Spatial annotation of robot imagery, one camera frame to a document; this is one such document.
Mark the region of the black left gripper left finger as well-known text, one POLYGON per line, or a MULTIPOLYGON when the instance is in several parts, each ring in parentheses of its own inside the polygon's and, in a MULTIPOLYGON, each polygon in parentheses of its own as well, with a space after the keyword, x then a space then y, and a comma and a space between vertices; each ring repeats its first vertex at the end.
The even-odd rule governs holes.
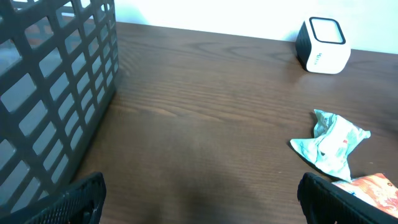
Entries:
POLYGON ((101 172, 93 172, 8 216, 1 223, 87 223, 98 224, 106 198, 101 172))

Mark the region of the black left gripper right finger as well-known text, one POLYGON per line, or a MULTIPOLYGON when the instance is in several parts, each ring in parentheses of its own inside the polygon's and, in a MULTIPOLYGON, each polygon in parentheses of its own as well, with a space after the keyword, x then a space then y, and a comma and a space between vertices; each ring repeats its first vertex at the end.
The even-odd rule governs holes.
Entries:
POLYGON ((307 223, 390 223, 397 218, 311 172, 304 173, 297 198, 307 223))

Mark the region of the orange small box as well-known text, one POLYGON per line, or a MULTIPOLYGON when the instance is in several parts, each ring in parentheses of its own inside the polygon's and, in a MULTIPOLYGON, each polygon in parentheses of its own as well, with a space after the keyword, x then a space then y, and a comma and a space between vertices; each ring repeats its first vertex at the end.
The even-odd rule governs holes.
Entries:
POLYGON ((382 173, 337 181, 333 185, 397 218, 397 187, 382 173))

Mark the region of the light green tissue pack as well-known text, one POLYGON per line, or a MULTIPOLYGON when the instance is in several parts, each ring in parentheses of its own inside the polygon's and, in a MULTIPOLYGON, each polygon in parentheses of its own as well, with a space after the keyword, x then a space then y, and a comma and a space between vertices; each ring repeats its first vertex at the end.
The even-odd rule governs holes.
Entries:
POLYGON ((315 110, 314 113, 317 123, 313 137, 291 139, 290 145, 323 173, 351 182, 348 156, 362 140, 371 137, 371 132, 338 114, 322 110, 315 110))

